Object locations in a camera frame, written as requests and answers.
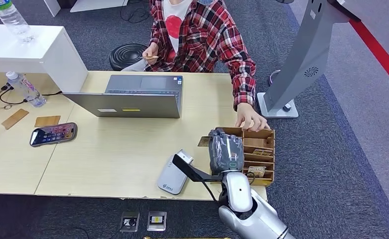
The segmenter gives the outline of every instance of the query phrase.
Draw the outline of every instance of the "red tape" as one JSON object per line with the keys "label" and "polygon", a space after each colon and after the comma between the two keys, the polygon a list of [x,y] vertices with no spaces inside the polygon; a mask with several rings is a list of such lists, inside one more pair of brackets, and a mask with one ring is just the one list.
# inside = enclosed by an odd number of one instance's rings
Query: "red tape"
{"label": "red tape", "polygon": [[350,20],[350,24],[389,75],[389,54],[387,51],[370,33],[363,22]]}

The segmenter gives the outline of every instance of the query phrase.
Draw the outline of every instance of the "bottle cap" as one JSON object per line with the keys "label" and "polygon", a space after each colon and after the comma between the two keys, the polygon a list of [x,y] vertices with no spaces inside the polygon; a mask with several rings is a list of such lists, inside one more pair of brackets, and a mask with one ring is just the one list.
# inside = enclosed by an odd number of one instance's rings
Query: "bottle cap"
{"label": "bottle cap", "polygon": [[10,79],[10,80],[15,80],[18,78],[18,74],[17,74],[17,72],[9,71],[6,73],[6,77],[8,77],[8,79]]}

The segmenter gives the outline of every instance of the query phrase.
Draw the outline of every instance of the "bottle label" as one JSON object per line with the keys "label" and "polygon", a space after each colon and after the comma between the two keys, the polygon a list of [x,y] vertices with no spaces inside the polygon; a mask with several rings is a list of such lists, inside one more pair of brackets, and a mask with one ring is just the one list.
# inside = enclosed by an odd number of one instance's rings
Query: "bottle label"
{"label": "bottle label", "polygon": [[31,91],[34,91],[34,86],[33,86],[26,78],[23,79],[23,83],[24,83],[29,89],[31,89]]}
{"label": "bottle label", "polygon": [[5,10],[12,6],[11,0],[0,0],[0,11]]}

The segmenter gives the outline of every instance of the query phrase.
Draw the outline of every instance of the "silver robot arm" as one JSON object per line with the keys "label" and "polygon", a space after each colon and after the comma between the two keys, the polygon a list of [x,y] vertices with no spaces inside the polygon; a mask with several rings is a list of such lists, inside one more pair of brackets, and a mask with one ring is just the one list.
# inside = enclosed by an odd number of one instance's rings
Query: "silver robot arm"
{"label": "silver robot arm", "polygon": [[245,220],[227,206],[219,208],[221,221],[242,239],[294,239],[288,227],[278,218],[275,209],[255,190],[251,189],[255,201],[252,215]]}
{"label": "silver robot arm", "polygon": [[[244,164],[243,142],[222,129],[212,130],[209,135],[210,168],[213,175],[187,164],[178,154],[172,163],[193,182],[221,182],[219,217],[242,239],[294,239],[288,227],[278,218],[271,207],[257,192],[250,188],[247,176],[241,171]],[[252,212],[245,220],[238,216]]]}
{"label": "silver robot arm", "polygon": [[[187,164],[178,154],[172,162],[194,182],[222,182],[219,217],[242,239],[295,239],[276,210],[250,188],[243,173],[231,171],[212,176]],[[250,210],[252,214],[245,220],[237,216]]]}

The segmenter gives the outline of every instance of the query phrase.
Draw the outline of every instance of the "silver power bank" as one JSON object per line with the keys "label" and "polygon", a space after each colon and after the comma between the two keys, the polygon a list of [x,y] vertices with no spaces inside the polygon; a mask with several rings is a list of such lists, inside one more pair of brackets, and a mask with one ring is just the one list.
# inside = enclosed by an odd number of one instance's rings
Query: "silver power bank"
{"label": "silver power bank", "polygon": [[[178,156],[180,156],[188,164],[193,161],[193,157],[191,157],[183,149],[176,154],[178,154]],[[181,172],[181,170],[172,163],[173,158],[174,154],[170,156],[169,160],[165,164],[165,167],[157,180],[157,186],[168,193],[177,195],[184,187],[187,175]]]}

